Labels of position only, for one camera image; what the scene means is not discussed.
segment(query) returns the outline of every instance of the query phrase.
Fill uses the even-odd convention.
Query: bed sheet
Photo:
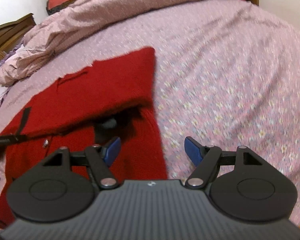
[[[251,3],[186,3],[93,34],[11,88],[0,132],[58,77],[143,46],[156,50],[154,103],[169,178],[194,168],[186,136],[224,150],[247,145],[294,182],[290,219],[300,224],[300,32]]]

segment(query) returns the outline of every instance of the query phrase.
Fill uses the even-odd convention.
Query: black strap
[[[19,135],[22,132],[23,128],[26,126],[26,123],[27,123],[28,118],[29,118],[30,110],[31,110],[31,107],[27,107],[23,110],[20,126],[19,126],[19,129],[16,132],[16,135]]]

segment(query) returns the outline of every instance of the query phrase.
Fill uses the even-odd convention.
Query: folded red clothing
[[[117,130],[122,150],[110,168],[124,179],[166,179],[160,132],[156,123],[152,89],[155,68],[153,48],[143,48],[59,78],[24,107],[30,114],[21,134],[30,140],[8,146],[6,185],[0,195],[0,220],[14,217],[6,201],[13,179],[36,165],[61,146],[81,151],[95,141],[93,120],[125,112],[129,123]],[[22,109],[0,135],[15,134]],[[74,167],[88,178],[84,167]]]

